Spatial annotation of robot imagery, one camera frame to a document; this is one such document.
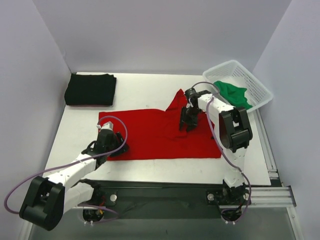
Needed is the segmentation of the red t shirt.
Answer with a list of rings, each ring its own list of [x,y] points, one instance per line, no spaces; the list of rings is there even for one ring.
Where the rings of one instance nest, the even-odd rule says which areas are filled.
[[[186,104],[180,89],[166,110],[100,112],[98,118],[102,124],[112,121],[115,132],[124,135],[128,131],[128,151],[112,156],[110,160],[219,159],[221,152],[204,112],[198,115],[195,129],[179,128],[181,110]]]

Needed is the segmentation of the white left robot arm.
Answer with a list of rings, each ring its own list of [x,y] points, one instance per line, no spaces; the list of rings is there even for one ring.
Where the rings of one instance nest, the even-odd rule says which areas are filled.
[[[47,177],[36,176],[32,179],[18,212],[19,217],[51,231],[67,211],[89,205],[96,209],[93,220],[101,220],[106,211],[106,198],[100,185],[84,179],[84,176],[97,170],[109,156],[118,156],[128,149],[120,132],[100,130],[97,139],[65,169]]]

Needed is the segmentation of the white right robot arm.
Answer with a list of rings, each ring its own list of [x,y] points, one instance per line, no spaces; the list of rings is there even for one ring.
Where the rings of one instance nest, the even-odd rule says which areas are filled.
[[[216,95],[208,90],[187,89],[184,92],[187,104],[181,109],[179,129],[194,130],[198,115],[206,114],[211,135],[227,162],[223,183],[228,188],[222,190],[221,197],[225,203],[233,204],[240,197],[238,190],[245,184],[245,155],[253,133],[247,110],[227,104]]]

